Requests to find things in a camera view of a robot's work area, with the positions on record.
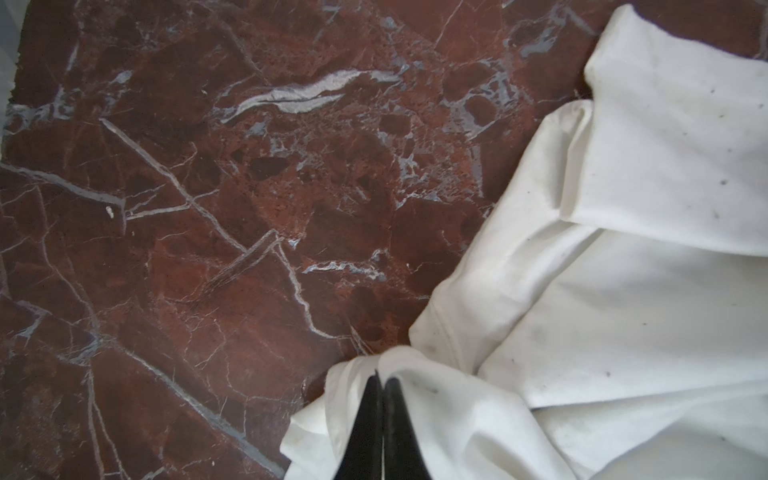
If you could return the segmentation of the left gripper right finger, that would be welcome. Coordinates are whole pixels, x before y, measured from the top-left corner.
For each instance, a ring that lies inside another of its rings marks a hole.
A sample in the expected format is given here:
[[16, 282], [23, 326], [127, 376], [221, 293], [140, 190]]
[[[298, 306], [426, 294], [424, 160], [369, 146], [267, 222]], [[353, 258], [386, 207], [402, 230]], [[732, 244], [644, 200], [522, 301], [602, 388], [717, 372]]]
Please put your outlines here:
[[385, 480], [431, 480], [399, 379], [384, 386], [383, 461]]

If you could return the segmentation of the white printed t-shirt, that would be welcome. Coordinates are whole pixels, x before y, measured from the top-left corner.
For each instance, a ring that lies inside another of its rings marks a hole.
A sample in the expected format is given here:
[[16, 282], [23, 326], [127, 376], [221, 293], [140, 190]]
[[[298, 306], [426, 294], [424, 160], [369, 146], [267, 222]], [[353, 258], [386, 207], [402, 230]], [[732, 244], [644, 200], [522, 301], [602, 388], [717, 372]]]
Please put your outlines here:
[[281, 442], [335, 476], [400, 380], [434, 479], [767, 475], [767, 65], [617, 8], [409, 342], [333, 366]]

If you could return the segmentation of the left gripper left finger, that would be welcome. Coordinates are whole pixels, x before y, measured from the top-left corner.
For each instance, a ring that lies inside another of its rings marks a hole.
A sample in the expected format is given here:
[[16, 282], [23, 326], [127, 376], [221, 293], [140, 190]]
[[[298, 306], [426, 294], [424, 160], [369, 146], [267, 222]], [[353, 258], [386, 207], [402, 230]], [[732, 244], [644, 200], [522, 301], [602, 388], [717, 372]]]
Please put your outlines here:
[[383, 387], [375, 372], [366, 382], [334, 480], [380, 480], [383, 465]]

